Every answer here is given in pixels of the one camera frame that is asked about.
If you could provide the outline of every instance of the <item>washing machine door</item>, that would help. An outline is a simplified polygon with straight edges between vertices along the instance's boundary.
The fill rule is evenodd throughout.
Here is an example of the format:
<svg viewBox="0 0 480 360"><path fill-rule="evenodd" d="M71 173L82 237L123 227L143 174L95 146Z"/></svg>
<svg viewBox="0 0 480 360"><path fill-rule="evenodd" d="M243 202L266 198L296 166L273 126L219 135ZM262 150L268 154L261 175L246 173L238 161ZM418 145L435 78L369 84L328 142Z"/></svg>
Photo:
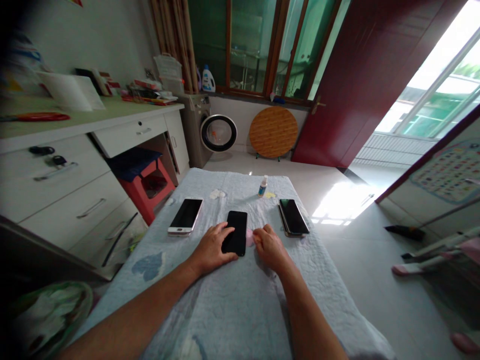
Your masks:
<svg viewBox="0 0 480 360"><path fill-rule="evenodd" d="M211 115L200 126L201 143L214 153L228 150L237 140L237 126L225 115Z"/></svg>

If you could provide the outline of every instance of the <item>glass pane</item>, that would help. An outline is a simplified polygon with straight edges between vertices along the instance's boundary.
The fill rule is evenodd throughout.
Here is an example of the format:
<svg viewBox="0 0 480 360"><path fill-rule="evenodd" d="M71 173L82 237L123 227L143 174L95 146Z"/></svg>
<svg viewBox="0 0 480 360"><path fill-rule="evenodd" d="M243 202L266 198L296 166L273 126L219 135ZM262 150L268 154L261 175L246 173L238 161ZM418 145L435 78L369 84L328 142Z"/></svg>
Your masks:
<svg viewBox="0 0 480 360"><path fill-rule="evenodd" d="M319 86L320 86L320 80L324 75L325 68L327 67L327 64L329 62L330 55L332 54L335 41L337 41L340 28L342 27L342 24L344 22L345 15L347 15L347 10L349 9L349 6L350 6L350 0L348 1L343 0L340 3L340 7L338 8L338 13L336 14L335 21L330 31L330 35L328 36L328 41L326 43L325 50L321 55L320 64L318 65L318 69L316 70L315 79L313 80L313 85L311 86L310 94L308 95L308 100L313 100L315 98L315 95L317 94L317 90L319 89Z"/></svg>
<svg viewBox="0 0 480 360"><path fill-rule="evenodd" d="M232 0L230 88L261 93L277 0Z"/></svg>
<svg viewBox="0 0 480 360"><path fill-rule="evenodd" d="M480 2L469 0L411 78L405 90L400 94L395 104L392 105L390 111L382 119L375 129L376 132L389 133L394 132L398 128L414 105L477 31L479 15ZM418 114L419 116L415 119L418 121L418 130L410 129L411 133L409 135L415 133L417 134L415 136L422 136L419 134L429 133L429 129L435 127L435 124L438 125L440 120L435 117L438 114L435 114L429 120L425 118L425 116L429 116L428 113L425 110L423 113Z"/></svg>
<svg viewBox="0 0 480 360"><path fill-rule="evenodd" d="M208 125L206 137L212 144L223 146L232 138L232 129L225 121L215 120Z"/></svg>
<svg viewBox="0 0 480 360"><path fill-rule="evenodd" d="M479 93L480 42L477 42L401 133L434 137L444 122L456 117Z"/></svg>
<svg viewBox="0 0 480 360"><path fill-rule="evenodd" d="M478 105L480 104L480 96L478 96L474 101L472 101L469 105L467 105L461 113L454 119L452 120L449 124L447 124L442 131L438 133L437 136L435 136L437 139L443 138L445 135L448 134L450 130L452 130L455 125L457 125L460 121L463 120L464 117L466 117L470 112L475 109Z"/></svg>
<svg viewBox="0 0 480 360"><path fill-rule="evenodd" d="M288 14L286 16L285 29L281 39L280 56L278 58L278 66L276 68L275 83L273 84L273 92L281 96L285 83L285 75L289 66L290 53L294 47L295 35L299 26L300 14L304 0L290 0L288 5Z"/></svg>
<svg viewBox="0 0 480 360"><path fill-rule="evenodd" d="M225 86L227 3L225 0L188 0L188 11L200 73L208 65L215 83Z"/></svg>
<svg viewBox="0 0 480 360"><path fill-rule="evenodd" d="M309 0L301 27L290 78L286 88L287 98L303 99L311 76L317 71L315 62L322 49L335 0Z"/></svg>

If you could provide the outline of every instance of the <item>white desk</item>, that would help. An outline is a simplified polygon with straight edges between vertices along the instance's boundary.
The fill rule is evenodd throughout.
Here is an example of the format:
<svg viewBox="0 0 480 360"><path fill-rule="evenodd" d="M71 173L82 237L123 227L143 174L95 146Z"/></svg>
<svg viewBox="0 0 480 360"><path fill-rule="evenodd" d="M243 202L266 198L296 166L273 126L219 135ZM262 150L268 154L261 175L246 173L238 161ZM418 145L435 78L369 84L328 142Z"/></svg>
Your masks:
<svg viewBox="0 0 480 360"><path fill-rule="evenodd" d="M8 100L2 115L60 112L71 119L0 123L0 215L98 268L137 212L103 157L141 146L163 153L175 184L189 169L180 109L102 98L106 110L68 112L50 98ZM55 149L52 155L29 152ZM52 156L66 166L55 166Z"/></svg>

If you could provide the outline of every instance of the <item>red scissors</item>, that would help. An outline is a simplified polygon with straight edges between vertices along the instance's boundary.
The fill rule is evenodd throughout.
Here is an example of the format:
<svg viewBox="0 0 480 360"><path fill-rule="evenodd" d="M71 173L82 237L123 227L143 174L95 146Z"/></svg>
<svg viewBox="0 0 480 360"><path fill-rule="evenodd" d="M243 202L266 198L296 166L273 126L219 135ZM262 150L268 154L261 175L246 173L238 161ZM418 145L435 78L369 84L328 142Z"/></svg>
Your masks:
<svg viewBox="0 0 480 360"><path fill-rule="evenodd" d="M25 114L3 116L0 122L21 121L21 122L44 122L68 120L70 116L59 112L29 112Z"/></svg>

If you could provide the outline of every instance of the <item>red door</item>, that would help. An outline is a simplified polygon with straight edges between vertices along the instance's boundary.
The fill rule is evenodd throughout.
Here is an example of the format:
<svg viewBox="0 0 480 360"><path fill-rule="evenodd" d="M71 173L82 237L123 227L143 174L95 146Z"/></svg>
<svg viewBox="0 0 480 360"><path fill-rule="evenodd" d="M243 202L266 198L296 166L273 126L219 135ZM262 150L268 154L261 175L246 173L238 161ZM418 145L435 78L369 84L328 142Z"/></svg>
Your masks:
<svg viewBox="0 0 480 360"><path fill-rule="evenodd" d="M467 0L352 0L292 161L348 167Z"/></svg>

